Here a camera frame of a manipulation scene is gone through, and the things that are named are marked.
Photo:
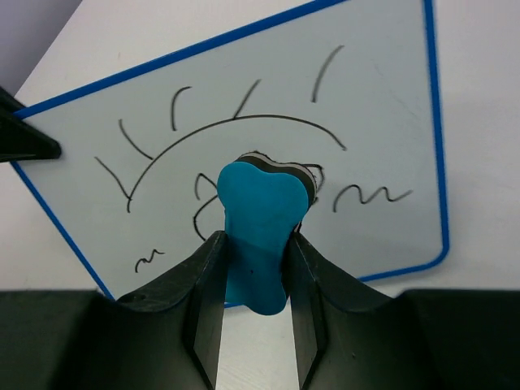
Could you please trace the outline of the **blue framed whiteboard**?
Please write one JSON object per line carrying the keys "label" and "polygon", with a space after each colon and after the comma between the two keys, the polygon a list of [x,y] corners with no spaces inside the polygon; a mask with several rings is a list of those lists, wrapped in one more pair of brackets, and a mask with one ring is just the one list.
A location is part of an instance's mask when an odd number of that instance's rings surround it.
{"label": "blue framed whiteboard", "polygon": [[20,111],[61,146],[14,164],[101,290],[121,297],[224,226],[223,167],[308,165],[302,232],[363,281],[449,250],[433,6],[312,1]]}

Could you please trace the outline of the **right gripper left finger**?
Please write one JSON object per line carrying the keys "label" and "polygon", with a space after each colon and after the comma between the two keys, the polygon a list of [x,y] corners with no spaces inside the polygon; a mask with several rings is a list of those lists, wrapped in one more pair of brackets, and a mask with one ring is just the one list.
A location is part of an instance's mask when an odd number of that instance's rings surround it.
{"label": "right gripper left finger", "polygon": [[93,290],[2,292],[2,388],[215,388],[227,271],[227,238],[216,232],[118,300]]}

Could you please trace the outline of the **blue bone-shaped eraser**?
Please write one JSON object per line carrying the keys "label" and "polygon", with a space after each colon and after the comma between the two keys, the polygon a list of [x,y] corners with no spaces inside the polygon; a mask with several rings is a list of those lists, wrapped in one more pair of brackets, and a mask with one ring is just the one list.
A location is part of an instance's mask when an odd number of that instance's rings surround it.
{"label": "blue bone-shaped eraser", "polygon": [[230,245],[226,302],[261,315],[284,309],[284,251],[319,189],[310,165],[276,162],[258,151],[222,169],[217,194]]}

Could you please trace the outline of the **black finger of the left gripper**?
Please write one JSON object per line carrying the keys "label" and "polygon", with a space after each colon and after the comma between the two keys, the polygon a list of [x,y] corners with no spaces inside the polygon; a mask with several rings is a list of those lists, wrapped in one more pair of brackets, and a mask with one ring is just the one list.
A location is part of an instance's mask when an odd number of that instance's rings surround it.
{"label": "black finger of the left gripper", "polygon": [[19,101],[1,88],[1,163],[57,159],[60,144],[15,115],[24,108]]}

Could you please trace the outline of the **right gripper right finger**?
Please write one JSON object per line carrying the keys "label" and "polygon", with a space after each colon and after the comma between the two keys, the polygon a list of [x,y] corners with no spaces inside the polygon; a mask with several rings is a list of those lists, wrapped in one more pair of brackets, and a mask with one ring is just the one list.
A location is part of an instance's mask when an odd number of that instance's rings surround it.
{"label": "right gripper right finger", "polygon": [[388,297],[301,234],[285,251],[302,389],[516,389],[519,294],[411,289]]}

